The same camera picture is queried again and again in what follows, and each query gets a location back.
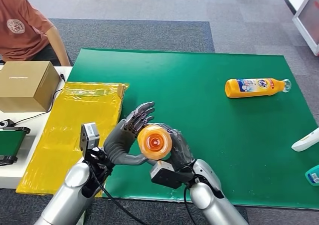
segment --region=gray robotic hand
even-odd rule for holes
[[[104,142],[103,150],[114,165],[140,165],[148,159],[143,154],[131,155],[130,151],[137,135],[154,116],[154,102],[141,104],[127,118],[122,119]]]

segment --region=orange bottle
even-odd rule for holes
[[[155,124],[143,128],[137,136],[140,151],[146,158],[158,160],[171,150],[170,135],[165,129]]]
[[[229,98],[244,98],[253,96],[273,95],[278,92],[288,92],[291,82],[288,79],[229,79],[225,85]]]

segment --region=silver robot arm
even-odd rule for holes
[[[100,190],[100,184],[115,165],[140,165],[145,156],[128,154],[138,133],[153,119],[154,102],[141,104],[118,122],[98,148],[100,134],[95,123],[82,124],[80,149],[83,158],[72,167],[63,183],[35,225],[75,225]]]
[[[78,163],[71,168],[63,184],[47,205],[35,225],[75,225],[88,208],[97,189],[90,197],[82,194],[83,187],[90,177],[90,168],[85,163]]]
[[[170,133],[173,145],[169,159],[153,161],[150,171],[153,183],[173,189],[186,184],[192,201],[210,225],[248,225],[222,193],[219,179],[210,166],[194,159],[179,131],[160,125]]]
[[[195,179],[195,183],[189,188],[190,197],[210,225],[248,224],[222,192],[219,178],[207,163],[198,159],[193,169],[207,181]]]

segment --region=orange t-shirt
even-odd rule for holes
[[[27,0],[0,0],[0,54],[4,61],[30,60],[49,44],[53,24]]]

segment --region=bottle label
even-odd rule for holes
[[[271,87],[274,89],[274,83],[271,79],[237,79],[241,92],[259,92]]]

